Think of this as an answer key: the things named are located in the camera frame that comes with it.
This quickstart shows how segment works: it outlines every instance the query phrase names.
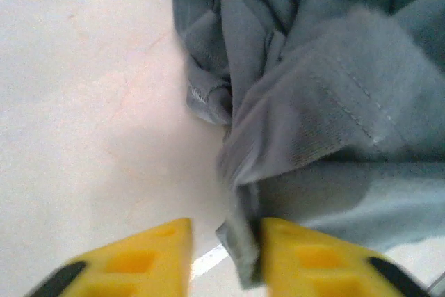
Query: tile floor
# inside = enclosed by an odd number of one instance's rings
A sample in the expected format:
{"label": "tile floor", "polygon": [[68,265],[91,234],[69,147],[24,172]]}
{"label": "tile floor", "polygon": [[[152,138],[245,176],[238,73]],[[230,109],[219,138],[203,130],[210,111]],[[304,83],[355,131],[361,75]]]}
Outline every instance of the tile floor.
{"label": "tile floor", "polygon": [[[170,0],[0,0],[0,50],[0,295],[180,216],[197,258],[218,245],[223,130],[185,107]],[[445,269],[443,239],[391,255],[426,283]],[[204,258],[192,296],[264,295]]]}

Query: crumpled fabric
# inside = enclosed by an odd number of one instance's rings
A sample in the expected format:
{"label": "crumpled fabric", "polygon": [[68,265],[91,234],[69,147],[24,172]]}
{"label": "crumpled fabric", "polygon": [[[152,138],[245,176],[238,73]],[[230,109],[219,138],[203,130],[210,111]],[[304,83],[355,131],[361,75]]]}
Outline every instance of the crumpled fabric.
{"label": "crumpled fabric", "polygon": [[173,0],[187,104],[227,125],[218,229],[261,282],[261,217],[376,250],[445,234],[445,0]]}

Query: square hole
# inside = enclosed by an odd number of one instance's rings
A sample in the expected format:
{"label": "square hole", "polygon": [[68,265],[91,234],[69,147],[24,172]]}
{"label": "square hole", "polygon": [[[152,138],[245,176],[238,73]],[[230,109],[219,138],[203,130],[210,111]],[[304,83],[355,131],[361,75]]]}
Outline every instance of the square hole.
{"label": "square hole", "polygon": [[342,268],[345,262],[334,248],[327,246],[299,246],[296,248],[301,267],[304,268]]}
{"label": "square hole", "polygon": [[86,289],[83,297],[132,297],[136,288],[130,284],[98,284]]}
{"label": "square hole", "polygon": [[318,297],[371,297],[355,275],[333,275],[308,278]]}
{"label": "square hole", "polygon": [[120,253],[106,265],[106,273],[145,273],[151,269],[156,253],[133,251]]}

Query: fabric fold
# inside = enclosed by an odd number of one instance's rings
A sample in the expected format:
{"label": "fabric fold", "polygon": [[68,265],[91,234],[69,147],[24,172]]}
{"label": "fabric fold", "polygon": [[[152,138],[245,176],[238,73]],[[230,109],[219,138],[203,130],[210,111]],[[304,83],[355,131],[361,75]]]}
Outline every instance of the fabric fold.
{"label": "fabric fold", "polygon": [[264,216],[377,250],[445,233],[445,0],[173,6],[187,103],[231,126],[218,237],[243,287]]}

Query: gray cloth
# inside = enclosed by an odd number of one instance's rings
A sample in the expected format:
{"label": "gray cloth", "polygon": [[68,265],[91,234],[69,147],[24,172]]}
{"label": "gray cloth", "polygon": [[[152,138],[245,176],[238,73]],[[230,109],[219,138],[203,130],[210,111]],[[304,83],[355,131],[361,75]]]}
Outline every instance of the gray cloth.
{"label": "gray cloth", "polygon": [[445,0],[174,0],[174,11],[188,105],[230,125],[218,236],[244,287],[261,279],[264,216],[376,250],[445,234]]}

